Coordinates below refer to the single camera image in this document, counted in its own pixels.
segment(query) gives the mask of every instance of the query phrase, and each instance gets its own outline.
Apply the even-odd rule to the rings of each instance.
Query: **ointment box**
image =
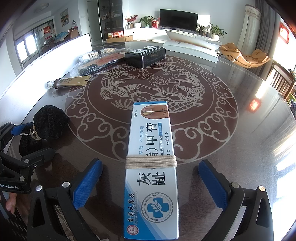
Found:
[[[143,69],[164,59],[165,48],[158,46],[146,46],[126,53],[124,57],[127,65]]]
[[[128,156],[174,155],[166,101],[133,105]],[[124,237],[170,240],[179,237],[176,168],[126,169]]]

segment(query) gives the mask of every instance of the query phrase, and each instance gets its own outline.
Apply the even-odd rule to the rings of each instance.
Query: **black box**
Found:
[[[158,46],[146,46],[141,49],[128,52],[124,55],[127,65],[140,69],[165,58],[165,48]]]

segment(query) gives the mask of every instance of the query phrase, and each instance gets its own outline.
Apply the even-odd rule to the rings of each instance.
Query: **string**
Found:
[[[39,141],[39,140],[42,139],[42,138],[40,138],[40,137],[38,136],[38,134],[37,134],[37,131],[36,131],[36,129],[35,129],[35,124],[33,124],[33,133],[32,133],[32,131],[31,131],[31,129],[30,129],[30,135],[31,135],[31,137],[32,137],[34,140],[36,140],[36,141]]]
[[[127,156],[126,169],[177,167],[175,155],[169,156]]]

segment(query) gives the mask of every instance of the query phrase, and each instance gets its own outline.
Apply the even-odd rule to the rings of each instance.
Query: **television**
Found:
[[[197,13],[160,9],[160,26],[196,31]]]

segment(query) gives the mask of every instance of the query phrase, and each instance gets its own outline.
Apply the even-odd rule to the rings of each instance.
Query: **flower vase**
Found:
[[[141,28],[142,24],[141,23],[134,23],[133,26],[134,26],[134,28]]]
[[[213,34],[213,33],[212,33],[211,37],[212,37],[212,39],[213,39],[214,41],[218,41],[219,38],[220,38],[218,35]]]

